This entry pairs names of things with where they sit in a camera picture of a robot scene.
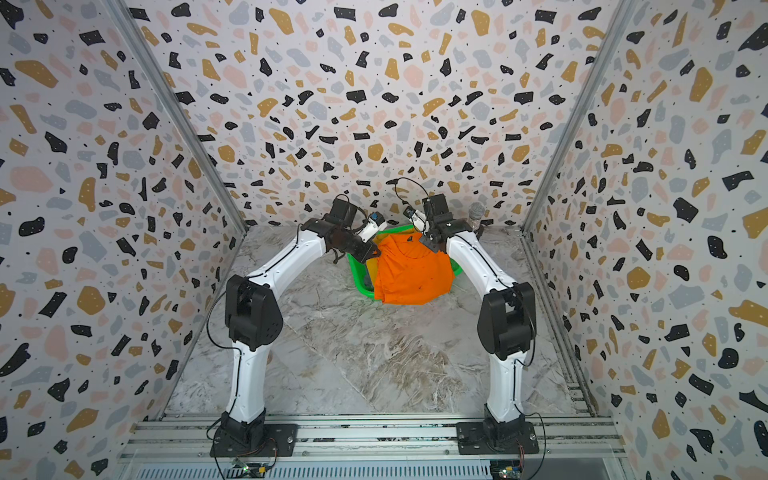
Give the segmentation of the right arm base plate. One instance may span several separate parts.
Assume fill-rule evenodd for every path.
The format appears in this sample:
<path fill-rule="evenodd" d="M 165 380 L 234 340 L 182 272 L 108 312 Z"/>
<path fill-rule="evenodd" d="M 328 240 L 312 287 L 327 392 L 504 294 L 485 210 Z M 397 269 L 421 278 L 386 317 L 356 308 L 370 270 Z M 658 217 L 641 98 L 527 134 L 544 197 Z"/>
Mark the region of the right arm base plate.
<path fill-rule="evenodd" d="M 540 452 L 538 436 L 531 422 L 496 423 L 492 418 L 456 424 L 461 455 L 533 455 Z"/>

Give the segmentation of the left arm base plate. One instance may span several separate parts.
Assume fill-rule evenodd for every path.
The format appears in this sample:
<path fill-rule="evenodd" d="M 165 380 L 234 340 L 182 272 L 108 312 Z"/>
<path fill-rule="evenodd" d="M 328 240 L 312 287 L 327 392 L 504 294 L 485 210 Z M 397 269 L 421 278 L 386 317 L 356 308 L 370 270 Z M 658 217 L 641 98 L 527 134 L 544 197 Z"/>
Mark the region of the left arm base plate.
<path fill-rule="evenodd" d="M 219 426 L 210 449 L 211 457 L 290 457 L 298 433 L 297 424 L 266 423 L 251 427 Z"/>

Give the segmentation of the yellow t-shirt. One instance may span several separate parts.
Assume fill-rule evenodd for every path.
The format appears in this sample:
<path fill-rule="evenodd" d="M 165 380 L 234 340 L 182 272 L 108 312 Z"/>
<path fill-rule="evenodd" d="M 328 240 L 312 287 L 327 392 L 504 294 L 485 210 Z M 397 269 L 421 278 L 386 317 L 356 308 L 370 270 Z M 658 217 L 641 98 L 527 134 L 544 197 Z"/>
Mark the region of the yellow t-shirt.
<path fill-rule="evenodd" d="M 376 281 L 378 277 L 379 272 L 379 259 L 378 258 L 372 258 L 366 262 L 366 269 L 369 277 L 369 283 L 371 285 L 370 289 L 372 291 L 375 290 Z"/>

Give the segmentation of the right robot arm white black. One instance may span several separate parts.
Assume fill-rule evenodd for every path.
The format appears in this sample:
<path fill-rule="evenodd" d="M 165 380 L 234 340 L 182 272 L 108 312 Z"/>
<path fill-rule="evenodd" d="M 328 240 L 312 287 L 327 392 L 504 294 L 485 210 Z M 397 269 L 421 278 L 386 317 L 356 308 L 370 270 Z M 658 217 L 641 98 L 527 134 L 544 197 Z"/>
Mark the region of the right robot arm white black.
<path fill-rule="evenodd" d="M 530 436 L 525 431 L 530 423 L 523 413 L 522 379 L 537 336 L 533 288 L 504 272 L 465 220 L 434 224 L 424 232 L 422 243 L 457 263 L 481 299 L 476 330 L 490 359 L 482 438 L 497 451 L 520 445 Z"/>

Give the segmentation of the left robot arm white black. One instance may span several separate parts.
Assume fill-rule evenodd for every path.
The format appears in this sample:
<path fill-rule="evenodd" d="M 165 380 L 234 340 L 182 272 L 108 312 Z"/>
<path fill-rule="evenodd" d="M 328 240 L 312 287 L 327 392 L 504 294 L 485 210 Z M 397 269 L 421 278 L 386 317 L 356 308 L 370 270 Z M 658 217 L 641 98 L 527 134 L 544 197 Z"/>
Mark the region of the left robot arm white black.
<path fill-rule="evenodd" d="M 350 254 L 359 262 L 380 255 L 373 242 L 386 227 L 383 215 L 369 215 L 352 228 L 327 214 L 297 228 L 294 239 L 263 266 L 227 281 L 224 321 L 234 365 L 230 399 L 217 434 L 247 452 L 266 441 L 264 386 L 271 344 L 282 332 L 281 295 L 312 263 L 330 251 Z"/>

